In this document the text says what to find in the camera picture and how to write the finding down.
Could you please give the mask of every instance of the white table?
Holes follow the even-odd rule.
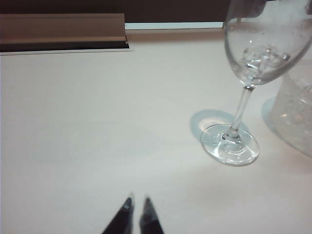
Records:
[[[99,234],[130,192],[135,234],[146,195],[167,234],[312,233],[312,158],[262,118],[280,80],[243,117],[258,160],[226,166],[198,141],[240,98],[222,32],[128,40],[134,51],[1,57],[1,233]]]

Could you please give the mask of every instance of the wine glass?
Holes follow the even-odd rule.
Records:
[[[243,84],[230,125],[214,125],[201,136],[205,151],[219,162],[244,166],[259,155],[255,138],[239,128],[252,91],[292,68],[312,40],[312,0],[232,0],[225,22],[225,51]]]

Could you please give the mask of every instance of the glass base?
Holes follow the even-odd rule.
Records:
[[[219,124],[207,128],[201,135],[204,150],[219,162],[231,166],[245,166],[254,162],[259,155],[259,145],[255,138],[239,129],[240,140],[224,138],[229,125]]]

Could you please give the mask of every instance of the dark wall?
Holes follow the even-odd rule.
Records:
[[[230,0],[0,0],[0,13],[124,13],[126,22],[224,21]]]

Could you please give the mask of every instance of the glass stem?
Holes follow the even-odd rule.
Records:
[[[249,100],[250,94],[252,94],[253,90],[255,87],[248,87],[248,86],[244,86],[243,88],[243,92],[242,92],[242,96],[240,98],[240,102],[238,105],[238,109],[236,111],[234,120],[230,126],[230,128],[228,129],[227,133],[224,134],[224,138],[229,140],[229,141],[233,141],[233,142],[240,142],[240,137],[238,134],[238,129],[244,114],[244,110],[245,107],[247,105],[247,102]]]

